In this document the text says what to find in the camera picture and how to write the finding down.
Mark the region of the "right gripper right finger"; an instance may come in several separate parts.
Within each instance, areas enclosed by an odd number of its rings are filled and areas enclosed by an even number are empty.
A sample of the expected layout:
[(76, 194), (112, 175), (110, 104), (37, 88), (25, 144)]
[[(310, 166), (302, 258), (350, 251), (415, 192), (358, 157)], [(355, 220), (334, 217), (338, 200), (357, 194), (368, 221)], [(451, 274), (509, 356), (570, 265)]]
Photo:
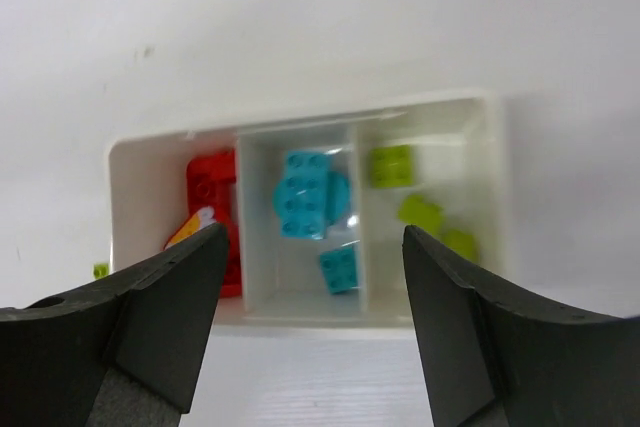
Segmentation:
[(403, 263), (437, 426), (635, 426), (639, 321), (566, 305), (404, 231)]

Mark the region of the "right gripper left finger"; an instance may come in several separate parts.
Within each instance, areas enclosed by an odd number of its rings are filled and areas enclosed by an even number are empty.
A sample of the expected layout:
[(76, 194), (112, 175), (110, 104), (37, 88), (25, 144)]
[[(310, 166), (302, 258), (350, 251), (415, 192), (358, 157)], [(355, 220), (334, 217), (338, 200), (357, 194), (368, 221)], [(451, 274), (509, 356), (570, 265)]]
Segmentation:
[(1, 311), (5, 426), (176, 426), (192, 406), (229, 240), (218, 224)]

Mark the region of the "green 2x4 lego brick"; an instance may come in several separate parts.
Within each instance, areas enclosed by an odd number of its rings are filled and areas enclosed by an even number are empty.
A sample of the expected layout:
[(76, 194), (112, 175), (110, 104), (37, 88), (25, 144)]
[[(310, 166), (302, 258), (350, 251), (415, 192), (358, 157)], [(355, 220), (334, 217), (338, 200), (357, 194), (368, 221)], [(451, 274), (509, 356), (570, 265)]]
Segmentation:
[(93, 277), (95, 280), (107, 277), (110, 274), (108, 263), (96, 263), (93, 265)]

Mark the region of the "green upside-down lego brick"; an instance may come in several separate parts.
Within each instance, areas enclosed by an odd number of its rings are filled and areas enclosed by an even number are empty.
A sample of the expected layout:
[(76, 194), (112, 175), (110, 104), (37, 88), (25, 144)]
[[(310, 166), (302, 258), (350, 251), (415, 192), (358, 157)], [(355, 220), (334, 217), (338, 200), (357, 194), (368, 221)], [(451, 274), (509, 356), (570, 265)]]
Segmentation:
[(444, 225), (442, 208), (419, 194), (410, 194), (401, 202), (397, 218), (405, 224), (421, 228), (433, 237), (440, 236)]

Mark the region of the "blue square lego brick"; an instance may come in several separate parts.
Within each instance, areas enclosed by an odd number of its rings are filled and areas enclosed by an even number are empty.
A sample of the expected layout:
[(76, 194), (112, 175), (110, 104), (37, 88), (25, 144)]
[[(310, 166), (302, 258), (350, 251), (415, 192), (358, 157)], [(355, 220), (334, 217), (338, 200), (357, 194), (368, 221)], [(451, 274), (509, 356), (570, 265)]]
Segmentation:
[(331, 295), (358, 287), (357, 254), (354, 244), (325, 251), (318, 256), (319, 266)]

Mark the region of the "red large lego brick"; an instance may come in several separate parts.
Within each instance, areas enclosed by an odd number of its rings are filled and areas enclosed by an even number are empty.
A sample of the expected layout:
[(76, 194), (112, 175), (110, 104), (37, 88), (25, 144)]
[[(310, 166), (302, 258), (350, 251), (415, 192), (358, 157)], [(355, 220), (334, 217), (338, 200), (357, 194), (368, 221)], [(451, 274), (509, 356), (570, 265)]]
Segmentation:
[(241, 256), (232, 198), (237, 181), (235, 149), (226, 148), (193, 158), (187, 164), (185, 178), (188, 213), (192, 215), (203, 207), (212, 207), (213, 218), (227, 229), (229, 255), (221, 297), (239, 297), (242, 294)]

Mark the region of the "green 2x2 brick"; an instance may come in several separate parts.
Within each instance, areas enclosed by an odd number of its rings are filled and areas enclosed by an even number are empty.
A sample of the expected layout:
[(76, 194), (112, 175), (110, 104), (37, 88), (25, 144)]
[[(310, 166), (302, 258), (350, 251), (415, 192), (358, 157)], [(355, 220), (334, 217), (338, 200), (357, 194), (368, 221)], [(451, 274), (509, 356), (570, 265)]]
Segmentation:
[(369, 153), (369, 179), (374, 188), (414, 184), (413, 157), (408, 144), (373, 148)]

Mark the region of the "blue rounded lego piece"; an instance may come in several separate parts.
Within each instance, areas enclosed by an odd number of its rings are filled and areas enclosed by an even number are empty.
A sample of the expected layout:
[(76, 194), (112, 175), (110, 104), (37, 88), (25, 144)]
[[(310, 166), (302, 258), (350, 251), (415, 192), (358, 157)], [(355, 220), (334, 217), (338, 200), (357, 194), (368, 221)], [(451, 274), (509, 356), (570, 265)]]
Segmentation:
[[(272, 196), (272, 204), (279, 217), (284, 215), (284, 197), (286, 182), (281, 180)], [(348, 178), (340, 172), (329, 172), (326, 219), (329, 226), (338, 223), (350, 208), (350, 184)]]

